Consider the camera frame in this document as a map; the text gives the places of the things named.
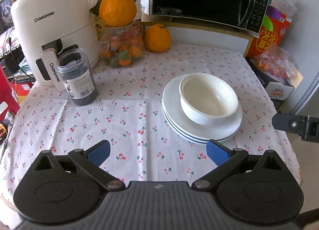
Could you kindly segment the cherry print tablecloth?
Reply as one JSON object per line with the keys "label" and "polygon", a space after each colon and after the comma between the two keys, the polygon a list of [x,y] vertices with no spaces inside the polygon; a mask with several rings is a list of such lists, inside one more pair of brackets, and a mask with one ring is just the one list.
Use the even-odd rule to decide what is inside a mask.
{"label": "cherry print tablecloth", "polygon": [[93,70],[97,99],[76,106],[67,92],[35,83],[17,113],[1,161],[1,201],[13,194],[40,151],[63,155],[106,139],[111,154],[102,168],[121,181],[188,181],[214,168],[203,145],[179,137],[161,110],[165,85],[181,75],[203,72],[226,81],[243,109],[230,147],[251,154],[274,149],[299,179],[299,164],[287,135],[271,120],[276,110],[242,54],[219,48],[174,44],[161,54],[145,52],[131,67],[104,61]]}

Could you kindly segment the plastic bag of oranges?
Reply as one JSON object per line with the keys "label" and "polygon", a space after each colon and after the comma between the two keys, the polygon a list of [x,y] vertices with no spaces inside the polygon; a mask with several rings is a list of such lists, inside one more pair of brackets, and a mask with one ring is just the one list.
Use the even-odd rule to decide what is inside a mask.
{"label": "plastic bag of oranges", "polygon": [[292,55],[272,44],[263,53],[252,58],[254,66],[278,78],[291,79],[296,76],[296,65]]}

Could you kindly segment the white ceramic plate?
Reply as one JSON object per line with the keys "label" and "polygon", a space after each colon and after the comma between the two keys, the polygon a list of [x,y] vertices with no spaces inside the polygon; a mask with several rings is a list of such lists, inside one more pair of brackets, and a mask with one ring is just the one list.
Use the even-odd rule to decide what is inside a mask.
{"label": "white ceramic plate", "polygon": [[242,107],[232,87],[205,73],[181,75],[167,83],[162,109],[174,129],[197,142],[227,140],[242,122]]}

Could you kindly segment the clear jar black contents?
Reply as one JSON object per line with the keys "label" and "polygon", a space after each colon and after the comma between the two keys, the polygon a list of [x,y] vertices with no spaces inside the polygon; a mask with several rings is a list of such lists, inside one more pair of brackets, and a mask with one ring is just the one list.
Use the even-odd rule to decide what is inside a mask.
{"label": "clear jar black contents", "polygon": [[89,105],[98,96],[85,50],[75,48],[63,53],[58,58],[57,71],[75,105]]}

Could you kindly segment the red gift box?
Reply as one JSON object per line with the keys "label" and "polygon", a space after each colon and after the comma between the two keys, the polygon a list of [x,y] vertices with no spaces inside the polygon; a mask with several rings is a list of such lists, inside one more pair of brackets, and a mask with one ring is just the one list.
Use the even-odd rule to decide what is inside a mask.
{"label": "red gift box", "polygon": [[249,58],[254,58],[267,50],[271,45],[278,46],[284,38],[292,19],[281,12],[265,16],[259,31],[258,38],[254,38],[246,54]]}

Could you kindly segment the white Changhong air fryer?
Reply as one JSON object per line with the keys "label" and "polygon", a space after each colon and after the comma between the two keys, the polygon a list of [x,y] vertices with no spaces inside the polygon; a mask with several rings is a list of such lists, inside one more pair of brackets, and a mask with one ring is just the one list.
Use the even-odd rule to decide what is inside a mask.
{"label": "white Changhong air fryer", "polygon": [[57,61],[70,49],[85,50],[91,67],[98,62],[90,0],[17,0],[11,15],[23,54],[42,86],[65,89]]}

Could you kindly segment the large orange on jar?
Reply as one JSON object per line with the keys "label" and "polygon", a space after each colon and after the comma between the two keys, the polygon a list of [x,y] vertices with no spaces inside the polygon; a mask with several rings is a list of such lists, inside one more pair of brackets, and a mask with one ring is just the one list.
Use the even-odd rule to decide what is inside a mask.
{"label": "large orange on jar", "polygon": [[98,0],[90,9],[107,27],[122,27],[133,22],[136,13],[136,0]]}

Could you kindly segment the Ganten water carton box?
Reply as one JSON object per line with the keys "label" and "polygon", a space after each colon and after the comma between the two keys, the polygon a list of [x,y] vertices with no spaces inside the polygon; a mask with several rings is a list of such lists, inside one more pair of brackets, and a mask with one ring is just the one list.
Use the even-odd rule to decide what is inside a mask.
{"label": "Ganten water carton box", "polygon": [[269,72],[258,70],[252,63],[251,58],[246,57],[246,61],[261,82],[277,112],[290,113],[291,109],[288,108],[288,101],[303,80],[303,76],[299,71],[296,70],[296,75],[291,79],[284,79],[275,77]]}

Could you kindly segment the red plastic stool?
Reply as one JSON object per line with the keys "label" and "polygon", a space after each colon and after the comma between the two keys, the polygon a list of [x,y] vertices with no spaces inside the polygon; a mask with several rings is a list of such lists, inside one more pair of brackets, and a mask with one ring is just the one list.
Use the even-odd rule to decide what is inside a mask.
{"label": "red plastic stool", "polygon": [[7,77],[1,68],[0,70],[0,103],[1,103],[1,121],[4,120],[7,111],[12,111],[14,114],[18,112],[20,106],[12,96],[12,87],[7,80]]}

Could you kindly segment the large orange on table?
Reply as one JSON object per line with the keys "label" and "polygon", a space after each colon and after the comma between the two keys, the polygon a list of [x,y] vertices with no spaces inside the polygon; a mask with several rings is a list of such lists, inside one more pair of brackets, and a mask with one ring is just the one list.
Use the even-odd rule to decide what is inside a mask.
{"label": "large orange on table", "polygon": [[146,30],[144,44],[148,51],[162,53],[170,48],[172,41],[169,30],[162,24],[155,24]]}

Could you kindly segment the smartphone with lit screen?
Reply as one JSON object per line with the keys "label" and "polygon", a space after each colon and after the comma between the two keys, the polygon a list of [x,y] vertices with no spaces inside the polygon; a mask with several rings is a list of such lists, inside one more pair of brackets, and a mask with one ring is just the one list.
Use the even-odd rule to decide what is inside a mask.
{"label": "smartphone with lit screen", "polygon": [[6,139],[8,134],[8,122],[7,121],[0,121],[0,143]]}

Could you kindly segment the white ceramic bowl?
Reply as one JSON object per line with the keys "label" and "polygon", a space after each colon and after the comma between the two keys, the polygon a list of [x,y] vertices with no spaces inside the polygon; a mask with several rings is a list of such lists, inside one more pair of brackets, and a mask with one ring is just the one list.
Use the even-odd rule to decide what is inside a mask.
{"label": "white ceramic bowl", "polygon": [[222,79],[205,73],[186,75],[179,83],[181,108],[194,123],[210,126],[233,115],[238,98]]}

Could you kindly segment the glass jar of tangerines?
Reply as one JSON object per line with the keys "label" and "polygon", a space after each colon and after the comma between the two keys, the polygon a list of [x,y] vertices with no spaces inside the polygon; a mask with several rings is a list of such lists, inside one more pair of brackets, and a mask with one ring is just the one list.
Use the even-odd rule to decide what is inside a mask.
{"label": "glass jar of tangerines", "polygon": [[139,22],[132,22],[122,27],[107,26],[93,47],[107,65],[113,68],[129,67],[143,54],[142,26]]}

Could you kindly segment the picture frame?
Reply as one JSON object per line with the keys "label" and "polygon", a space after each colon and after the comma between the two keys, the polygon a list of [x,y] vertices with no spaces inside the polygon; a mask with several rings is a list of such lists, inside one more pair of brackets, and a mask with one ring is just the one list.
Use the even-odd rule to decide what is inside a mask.
{"label": "picture frame", "polygon": [[11,7],[15,0],[1,0],[0,1],[0,33],[4,33],[9,28],[13,27]]}

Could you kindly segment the wooden white shelf stand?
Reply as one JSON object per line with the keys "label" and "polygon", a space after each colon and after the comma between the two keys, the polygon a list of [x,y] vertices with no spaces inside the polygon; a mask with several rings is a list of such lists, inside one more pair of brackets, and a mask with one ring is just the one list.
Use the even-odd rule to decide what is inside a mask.
{"label": "wooden white shelf stand", "polygon": [[144,30],[155,24],[166,26],[175,44],[217,47],[239,52],[243,56],[247,55],[253,40],[246,31],[208,22],[143,20],[141,24]]}

